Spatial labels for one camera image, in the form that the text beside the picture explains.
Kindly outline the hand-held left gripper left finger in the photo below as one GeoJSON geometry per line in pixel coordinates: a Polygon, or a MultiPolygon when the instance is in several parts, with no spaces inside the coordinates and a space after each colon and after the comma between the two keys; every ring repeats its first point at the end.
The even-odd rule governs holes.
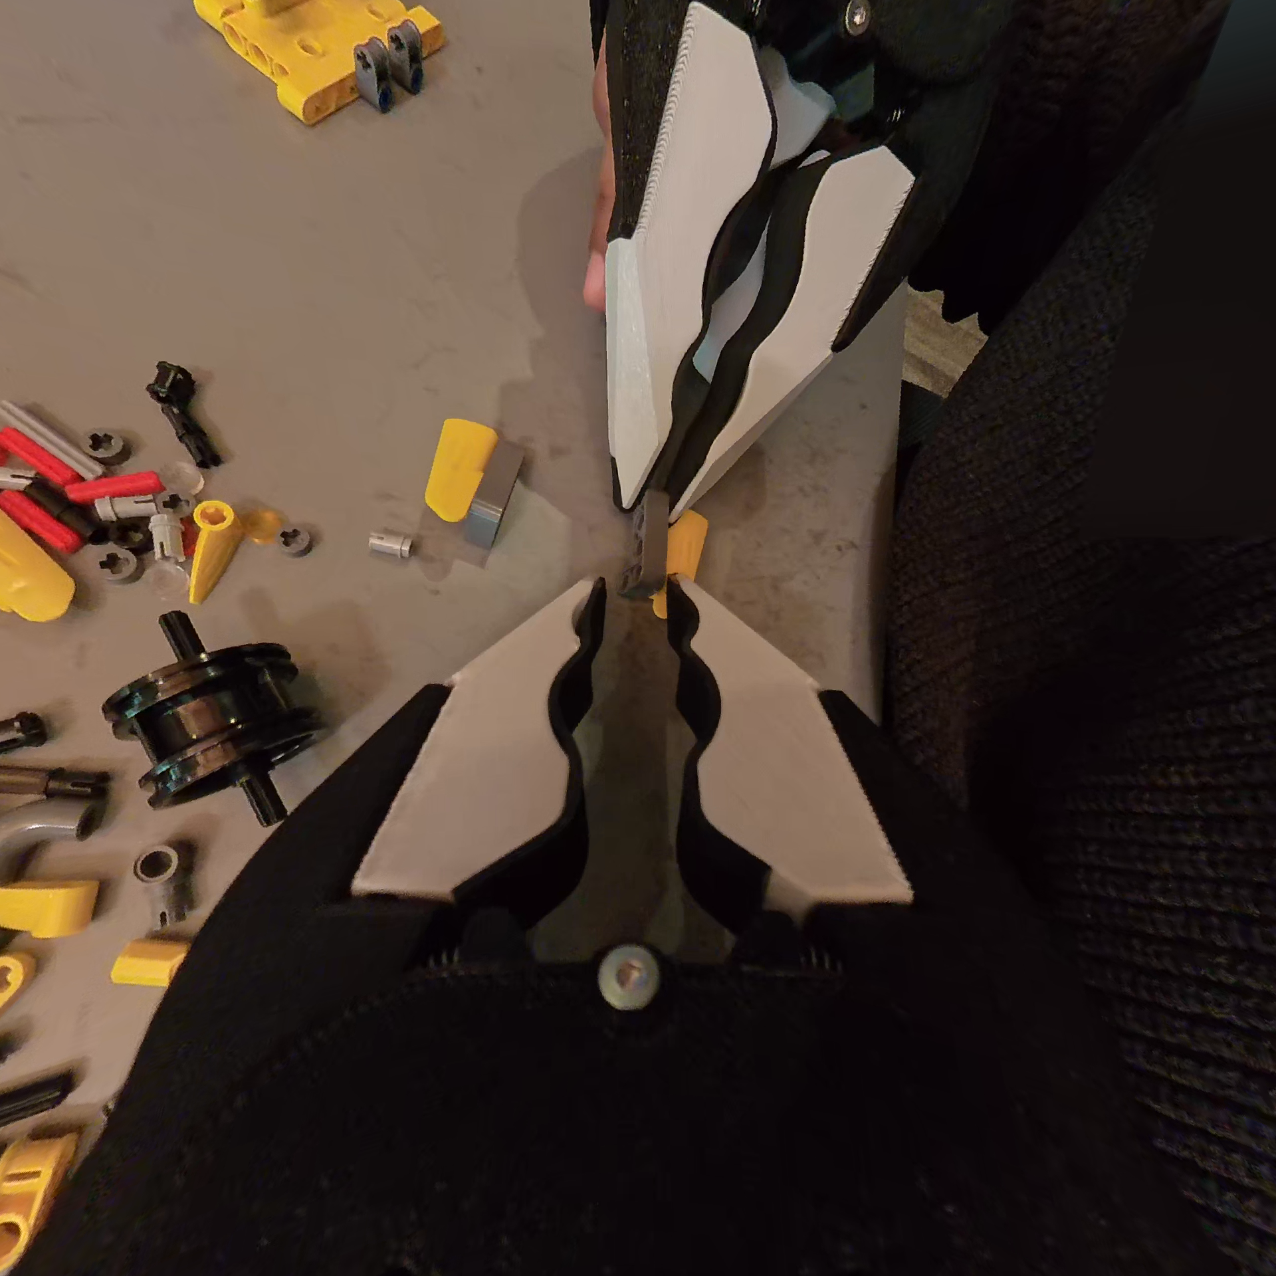
{"type": "Polygon", "coordinates": [[[583,579],[463,665],[351,883],[355,896],[455,902],[566,828],[583,786],[605,583],[583,579]]]}

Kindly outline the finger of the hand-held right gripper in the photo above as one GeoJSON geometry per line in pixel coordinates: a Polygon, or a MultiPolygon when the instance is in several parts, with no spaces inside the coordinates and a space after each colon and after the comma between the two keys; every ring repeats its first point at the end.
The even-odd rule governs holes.
{"type": "Polygon", "coordinates": [[[672,513],[723,479],[828,365],[913,182],[900,158],[873,146],[805,163],[782,184],[757,298],[723,344],[666,480],[672,513]]]}
{"type": "Polygon", "coordinates": [[[710,260],[771,160],[774,116],[754,40],[689,2],[632,230],[604,258],[613,499],[638,505],[674,433],[678,370],[702,338],[710,260]]]}

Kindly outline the pile of toy building pieces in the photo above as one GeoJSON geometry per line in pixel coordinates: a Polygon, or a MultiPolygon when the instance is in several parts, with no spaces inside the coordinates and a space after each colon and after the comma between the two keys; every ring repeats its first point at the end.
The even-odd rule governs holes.
{"type": "MultiPolygon", "coordinates": [[[[212,439],[193,418],[197,384],[188,368],[157,361],[146,393],[193,462],[195,479],[222,465],[212,439]]],[[[98,581],[117,585],[142,579],[150,566],[155,583],[167,574],[190,604],[207,600],[245,539],[273,541],[286,553],[309,551],[305,530],[285,526],[275,515],[241,518],[220,501],[191,507],[182,486],[171,486],[161,473],[119,471],[129,454],[119,435],[93,433],[79,448],[24,406],[2,401],[2,513],[59,566],[60,558],[91,551],[89,570],[98,581]]],[[[47,739],[49,727],[38,712],[2,718],[2,1012],[38,972],[38,957],[13,949],[13,940],[81,934],[98,902],[97,879],[22,877],[34,849],[91,836],[110,798],[106,773],[5,762],[13,750],[36,748],[47,739]]],[[[114,986],[165,989],[171,984],[188,953],[188,940],[172,936],[172,929],[193,908],[193,870],[191,847],[182,841],[136,853],[131,881],[146,894],[150,931],[116,955],[114,986]]],[[[68,1069],[2,1090],[2,1132],[47,1115],[76,1084],[76,1071],[68,1069]]],[[[2,1147],[3,1274],[49,1215],[78,1143],[72,1132],[2,1147]]]]}

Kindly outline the small yellow brick assembly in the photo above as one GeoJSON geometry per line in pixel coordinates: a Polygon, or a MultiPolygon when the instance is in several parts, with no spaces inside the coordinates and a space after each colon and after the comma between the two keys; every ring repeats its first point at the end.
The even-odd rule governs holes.
{"type": "Polygon", "coordinates": [[[197,17],[264,74],[305,125],[362,101],[387,114],[395,91],[417,95],[425,61],[448,42],[414,2],[193,2],[197,17]]]}

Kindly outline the black toy wheel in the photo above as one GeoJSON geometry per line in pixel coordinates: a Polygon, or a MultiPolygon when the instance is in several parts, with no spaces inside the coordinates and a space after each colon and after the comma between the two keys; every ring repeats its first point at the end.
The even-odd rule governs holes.
{"type": "Polygon", "coordinates": [[[279,644],[207,649],[182,612],[157,625],[172,661],[114,691],[102,705],[119,741],[142,746],[150,765],[136,786],[154,811],[237,790],[260,826],[286,807],[273,771],[305,752],[321,731],[317,710],[290,695],[298,676],[279,644]]]}

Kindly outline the large yellow toy panel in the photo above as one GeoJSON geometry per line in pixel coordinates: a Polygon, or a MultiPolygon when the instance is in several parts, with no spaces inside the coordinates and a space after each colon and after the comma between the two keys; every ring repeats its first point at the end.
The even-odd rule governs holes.
{"type": "Polygon", "coordinates": [[[72,575],[2,513],[2,612],[51,623],[66,615],[74,596],[72,575]]]}

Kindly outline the person's right hand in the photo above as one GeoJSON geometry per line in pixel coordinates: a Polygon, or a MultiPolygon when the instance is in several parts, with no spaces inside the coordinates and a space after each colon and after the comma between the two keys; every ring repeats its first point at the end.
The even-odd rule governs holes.
{"type": "Polygon", "coordinates": [[[600,165],[594,211],[588,222],[588,258],[583,277],[583,302],[602,313],[605,310],[605,251],[615,201],[613,137],[609,118],[607,55],[600,46],[592,80],[592,110],[600,131],[600,165]]]}

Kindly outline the yellow curved toy brick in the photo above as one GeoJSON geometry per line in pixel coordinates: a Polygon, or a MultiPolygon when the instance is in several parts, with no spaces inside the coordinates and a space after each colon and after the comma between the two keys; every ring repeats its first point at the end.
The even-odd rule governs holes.
{"type": "Polygon", "coordinates": [[[706,545],[708,526],[708,518],[693,509],[679,515],[679,518],[668,526],[664,564],[666,581],[672,577],[693,581],[697,577],[706,545]]]}
{"type": "Polygon", "coordinates": [[[501,437],[486,424],[446,418],[429,467],[423,503],[442,522],[467,518],[501,437]]]}

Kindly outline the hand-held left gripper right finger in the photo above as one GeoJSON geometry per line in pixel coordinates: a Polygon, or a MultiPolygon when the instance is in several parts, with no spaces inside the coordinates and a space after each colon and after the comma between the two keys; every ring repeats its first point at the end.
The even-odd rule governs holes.
{"type": "Polygon", "coordinates": [[[678,858],[706,910],[911,904],[837,737],[852,708],[693,581],[666,587],[678,710],[695,735],[678,858]]]}

